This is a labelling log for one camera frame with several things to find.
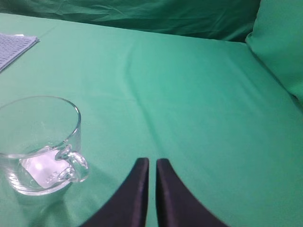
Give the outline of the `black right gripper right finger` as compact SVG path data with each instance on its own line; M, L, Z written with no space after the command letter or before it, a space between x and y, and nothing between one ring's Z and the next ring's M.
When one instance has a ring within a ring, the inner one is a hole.
M170 161L156 163L156 211L160 227L225 227L190 192L176 174Z

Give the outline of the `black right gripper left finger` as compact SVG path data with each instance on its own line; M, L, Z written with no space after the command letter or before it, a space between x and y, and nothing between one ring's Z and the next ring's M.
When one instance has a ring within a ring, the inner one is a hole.
M83 227L144 227L149 196L149 159L138 158L111 198Z

